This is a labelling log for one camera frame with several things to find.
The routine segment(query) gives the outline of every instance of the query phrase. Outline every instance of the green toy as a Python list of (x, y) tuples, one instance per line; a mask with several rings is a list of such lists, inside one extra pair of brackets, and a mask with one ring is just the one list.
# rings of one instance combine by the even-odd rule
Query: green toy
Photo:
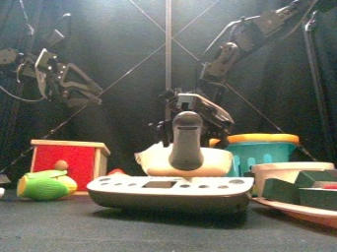
[(27, 173), (18, 183), (18, 196), (37, 201), (53, 201), (75, 193), (77, 182), (67, 170), (45, 170)]

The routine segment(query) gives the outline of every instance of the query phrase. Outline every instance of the white bowl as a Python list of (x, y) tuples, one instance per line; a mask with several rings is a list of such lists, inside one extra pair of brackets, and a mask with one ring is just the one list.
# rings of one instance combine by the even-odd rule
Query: white bowl
[(178, 177), (222, 177), (232, 168), (233, 154), (229, 151), (213, 148), (202, 148), (205, 156), (204, 165), (196, 170), (180, 170), (169, 163), (173, 145), (168, 148), (162, 143), (153, 145), (142, 153), (134, 154), (137, 162), (149, 176)]
[(291, 183), (296, 182), (299, 173), (303, 170), (335, 169), (332, 162), (320, 161), (291, 161), (263, 163), (252, 166), (252, 172), (256, 174), (256, 186), (259, 197), (263, 197), (265, 181), (269, 178), (279, 178)]

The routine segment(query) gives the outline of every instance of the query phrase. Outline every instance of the teal basket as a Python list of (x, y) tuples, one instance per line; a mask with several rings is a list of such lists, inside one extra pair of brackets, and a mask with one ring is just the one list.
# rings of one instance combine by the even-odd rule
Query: teal basket
[(255, 164), (291, 161), (296, 144), (289, 142), (241, 142), (231, 144), (226, 150), (233, 153), (233, 166), (226, 176), (243, 177)]

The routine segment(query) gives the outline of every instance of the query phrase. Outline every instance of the red wooden box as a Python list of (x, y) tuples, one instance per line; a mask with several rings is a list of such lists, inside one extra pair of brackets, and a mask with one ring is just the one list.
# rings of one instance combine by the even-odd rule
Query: red wooden box
[(31, 172), (54, 169), (59, 160), (69, 163), (69, 176), (78, 183), (78, 191), (87, 191), (87, 184), (107, 174), (111, 154), (103, 143), (33, 140), (35, 146)]

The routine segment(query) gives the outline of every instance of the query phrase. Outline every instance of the black backdrop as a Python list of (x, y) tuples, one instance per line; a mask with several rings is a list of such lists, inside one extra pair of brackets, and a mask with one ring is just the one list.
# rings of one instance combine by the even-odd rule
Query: black backdrop
[[(25, 103), (0, 93), (2, 167), (11, 165), (31, 147), (31, 139), (49, 135), (51, 140), (106, 143), (113, 151), (109, 169), (122, 167), (132, 175), (144, 174), (133, 154), (153, 144), (154, 136), (148, 124), (165, 119), (165, 107), (158, 102), (166, 85), (165, 1), (22, 2), (35, 34), (29, 35), (21, 1), (2, 1), (0, 49), (11, 47), (39, 54), (43, 49), (42, 37), (53, 28), (58, 28), (66, 40), (53, 52), (65, 63), (75, 63), (106, 91), (102, 95), (103, 104), (87, 107), (54, 134), (50, 134), (50, 130), (67, 120), (77, 109), (50, 101)], [(289, 3), (268, 0), (174, 0), (173, 88), (190, 91), (196, 87), (196, 57), (201, 58), (213, 39), (232, 21), (243, 16), (261, 15)], [(58, 23), (66, 13), (71, 14), (71, 18)], [(320, 99), (312, 81), (301, 28), (287, 39), (263, 47), (245, 58), (232, 69), (228, 80), (283, 130), (300, 136), (303, 145), (317, 159), (335, 162), (336, 14), (336, 8), (321, 13), (315, 33), (328, 131), (323, 127), (321, 104), (317, 105)], [(213, 60), (218, 46), (210, 50), (205, 61)], [(13, 94), (30, 99), (41, 97), (35, 81), (19, 84), (15, 78), (3, 74), (0, 82)], [(222, 107), (236, 121), (233, 134), (279, 133), (232, 90), (224, 96)], [(33, 153), (25, 156), (7, 170), (14, 180), (30, 170)], [(296, 151), (293, 160), (311, 158)]]

